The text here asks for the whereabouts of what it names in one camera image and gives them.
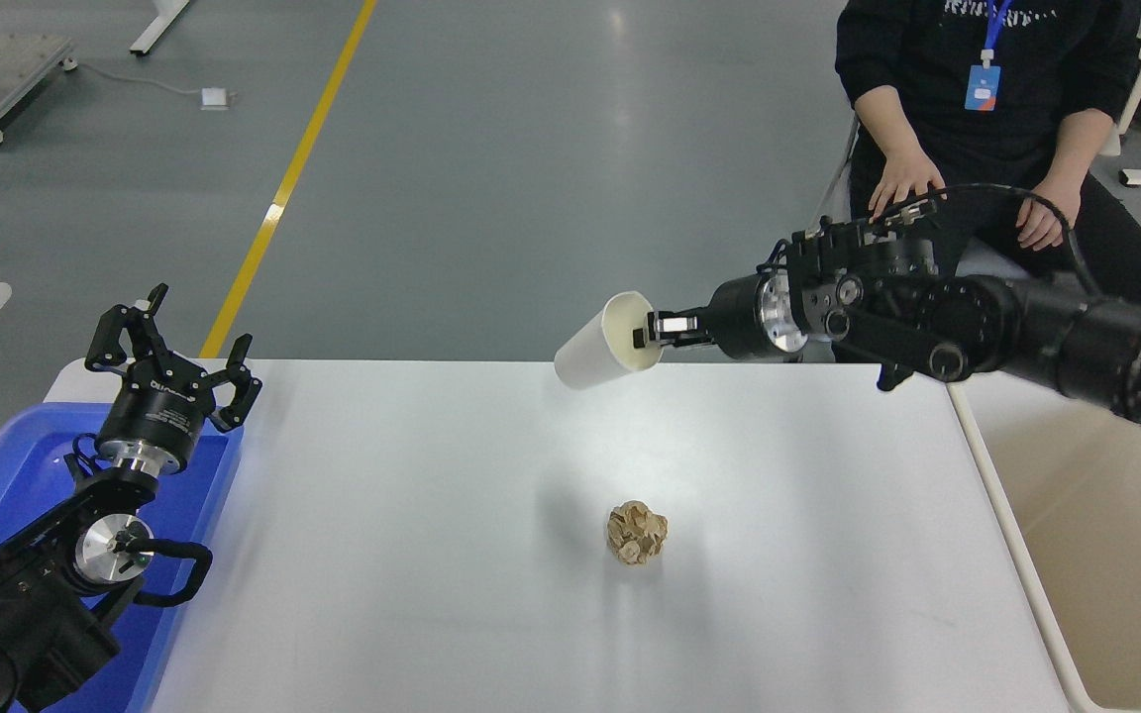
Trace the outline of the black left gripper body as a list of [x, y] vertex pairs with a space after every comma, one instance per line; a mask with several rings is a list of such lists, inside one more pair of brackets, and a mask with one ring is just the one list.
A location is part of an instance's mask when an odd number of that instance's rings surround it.
[[132, 362], [98, 434], [100, 456], [112, 457], [115, 443], [141, 441], [191, 460], [207, 414], [191, 388], [200, 378], [202, 366], [181, 357], [161, 368], [149, 359]]

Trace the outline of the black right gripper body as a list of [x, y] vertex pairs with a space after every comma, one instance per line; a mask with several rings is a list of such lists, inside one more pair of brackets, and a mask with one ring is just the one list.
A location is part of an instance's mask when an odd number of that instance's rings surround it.
[[725, 281], [709, 302], [709, 335], [733, 360], [764, 360], [776, 356], [761, 322], [760, 293], [766, 275]]

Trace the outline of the person's right hand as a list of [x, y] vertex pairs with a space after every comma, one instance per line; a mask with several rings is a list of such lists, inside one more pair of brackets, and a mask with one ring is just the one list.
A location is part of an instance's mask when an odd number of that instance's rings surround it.
[[888, 206], [911, 195], [946, 188], [939, 167], [921, 148], [887, 151], [884, 167], [868, 202], [871, 217], [879, 218]]

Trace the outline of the person's left hand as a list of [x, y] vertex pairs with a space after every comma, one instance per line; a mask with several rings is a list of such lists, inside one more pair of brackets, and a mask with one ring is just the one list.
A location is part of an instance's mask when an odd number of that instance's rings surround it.
[[1047, 175], [1020, 204], [1015, 245], [1031, 252], [1062, 248], [1081, 212], [1081, 177]]

